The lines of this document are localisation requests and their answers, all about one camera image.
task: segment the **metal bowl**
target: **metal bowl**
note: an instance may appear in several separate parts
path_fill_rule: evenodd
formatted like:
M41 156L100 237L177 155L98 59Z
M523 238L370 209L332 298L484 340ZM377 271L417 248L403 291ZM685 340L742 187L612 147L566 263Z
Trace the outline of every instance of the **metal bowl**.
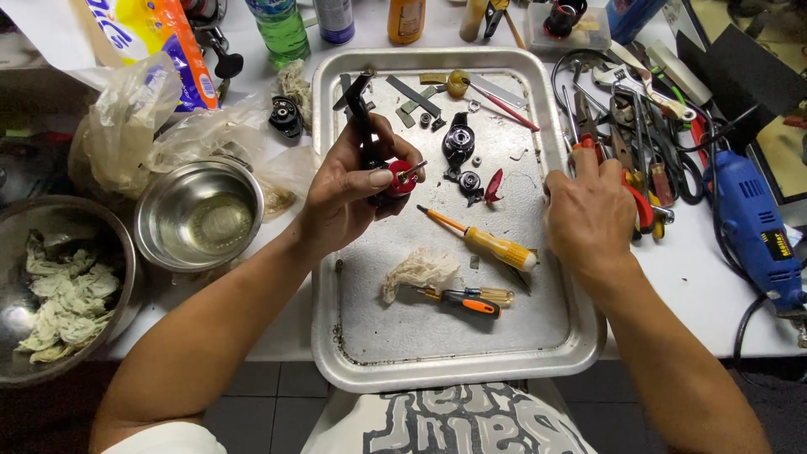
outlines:
M229 158L208 158L143 191L135 241L149 262L169 271L207 271L244 252L262 217L263 192L249 170Z
M39 230L46 238L66 235L89 239L106 231L107 237L120 240L126 261L123 289L107 327L78 353L52 363L30 364L29 354L14 352L19 341L33 330L33 315L39 307L36 296L24 283L25 246L31 229ZM0 215L0 238L0 387L33 385L66 372L98 346L121 334L143 303L145 279L137 263L135 245L120 219L95 202L46 195L11 204Z

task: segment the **white shirt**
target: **white shirt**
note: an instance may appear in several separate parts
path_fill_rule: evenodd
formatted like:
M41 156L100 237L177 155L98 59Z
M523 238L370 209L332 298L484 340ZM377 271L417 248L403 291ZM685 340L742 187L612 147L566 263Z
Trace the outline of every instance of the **white shirt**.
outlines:
M536 392L530 385L531 394L504 383L362 396L337 391L303 453L596 454L565 414L557 390L549 386ZM104 454L167 452L226 453L204 427L168 422L139 432Z

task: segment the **red spool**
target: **red spool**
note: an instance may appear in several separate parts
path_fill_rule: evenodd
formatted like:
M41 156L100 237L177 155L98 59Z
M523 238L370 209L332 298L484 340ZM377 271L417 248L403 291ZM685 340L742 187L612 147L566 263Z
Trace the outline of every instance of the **red spool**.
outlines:
M389 197L403 197L414 191L415 185L417 185L416 174L409 175L404 181L398 178L398 173L405 172L411 168L412 164L406 161L398 160L391 162L389 170L392 172L392 183L390 183L390 186L384 191L384 195Z

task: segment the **green bottle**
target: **green bottle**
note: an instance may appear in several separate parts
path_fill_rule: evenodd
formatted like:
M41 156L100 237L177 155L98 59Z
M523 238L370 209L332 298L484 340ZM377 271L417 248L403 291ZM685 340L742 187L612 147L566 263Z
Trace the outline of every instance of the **green bottle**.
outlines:
M269 48L274 67L311 55L308 35L296 0L245 0L255 16L257 30Z

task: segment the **aluminum tray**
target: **aluminum tray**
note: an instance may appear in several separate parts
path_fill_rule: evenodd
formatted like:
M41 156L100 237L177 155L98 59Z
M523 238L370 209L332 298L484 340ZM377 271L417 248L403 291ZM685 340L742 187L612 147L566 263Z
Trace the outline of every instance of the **aluminum tray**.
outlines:
M604 318L591 300L562 271L547 250L541 231L544 208L541 181L551 169L563 169L567 159L558 114L544 65L532 54L514 48L356 49L324 61L314 74L314 147L327 153L346 125L345 114L334 112L341 97L339 74L355 78L366 68L378 76L365 100L385 115L393 129L416 146L429 164L427 181L412 193L399 216L375 222L357 241L331 254L314 270L312 350L317 367L335 386L354 393L375 393L489 380L562 376L583 371L605 344ZM484 203L466 207L457 185L442 179L447 167L441 152L446 125L432 133L416 125L406 129L395 109L407 101L384 79L393 74L417 91L417 74L463 68L484 76L514 94L524 95L522 109L541 131L532 134L472 89L464 100L447 93L431 98L449 124L471 99L483 108L470 114L476 134L475 156L463 170L476 171L483 183L504 169L500 188L504 199L493 208ZM423 112L418 107L412 116ZM522 150L527 149L521 159ZM533 292L513 280L504 265L479 253L479 269L470 268L474 254L457 235L442 229L415 208L435 208L466 225L477 225L496 236L538 250L541 263L527 276ZM449 250L461 263L457 286L501 287L516 291L516 301L496 321L479 319L401 289L391 305L380 296L385 274L418 246ZM336 261L343 267L336 271Z

